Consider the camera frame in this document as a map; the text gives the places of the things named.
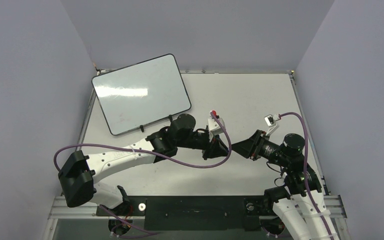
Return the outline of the black framed whiteboard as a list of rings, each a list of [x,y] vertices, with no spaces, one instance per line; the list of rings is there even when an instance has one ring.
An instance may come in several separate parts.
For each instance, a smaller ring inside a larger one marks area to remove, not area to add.
[[[118,136],[191,109],[176,58],[168,53],[91,80],[109,132]]]

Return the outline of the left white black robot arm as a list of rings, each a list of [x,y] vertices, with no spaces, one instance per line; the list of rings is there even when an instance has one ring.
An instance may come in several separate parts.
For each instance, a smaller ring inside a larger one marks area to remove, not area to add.
[[[184,113],[171,120],[169,126],[125,147],[89,143],[88,147],[107,151],[86,155],[80,150],[83,144],[72,145],[75,151],[63,166],[56,166],[67,206],[76,208],[91,202],[109,208],[116,215],[123,215],[129,208],[126,191],[119,185],[103,183],[103,179],[133,167],[163,160],[195,169],[210,169],[224,164],[231,156],[232,146],[231,142],[225,144],[220,138],[220,134],[228,135],[222,118],[211,111],[206,128],[196,129],[195,126],[195,118]],[[204,160],[223,160],[212,165],[182,162],[173,158],[179,148],[201,150]]]

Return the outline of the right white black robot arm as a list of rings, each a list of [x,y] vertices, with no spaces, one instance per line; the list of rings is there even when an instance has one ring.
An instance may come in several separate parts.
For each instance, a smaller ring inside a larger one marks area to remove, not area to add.
[[[232,146],[244,158],[265,158],[281,168],[284,184],[264,191],[262,207],[280,218],[293,239],[337,240],[339,236],[325,205],[321,183],[306,163],[305,148],[305,139],[298,134],[287,134],[282,144],[277,145],[261,130]]]

